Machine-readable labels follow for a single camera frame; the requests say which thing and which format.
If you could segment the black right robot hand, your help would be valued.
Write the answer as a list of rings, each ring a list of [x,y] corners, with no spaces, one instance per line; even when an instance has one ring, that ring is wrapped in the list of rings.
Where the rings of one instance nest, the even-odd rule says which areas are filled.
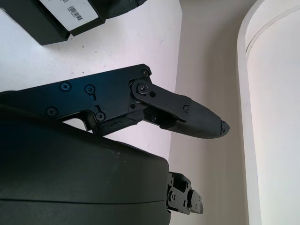
[[[144,64],[0,94],[3,225],[167,225],[201,196],[163,157],[107,138],[146,121],[201,139],[229,125]]]

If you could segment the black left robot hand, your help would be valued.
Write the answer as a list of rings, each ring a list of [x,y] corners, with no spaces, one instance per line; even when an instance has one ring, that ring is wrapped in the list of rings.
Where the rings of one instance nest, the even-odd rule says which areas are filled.
[[[123,15],[145,3],[147,0],[89,0],[102,19]]]

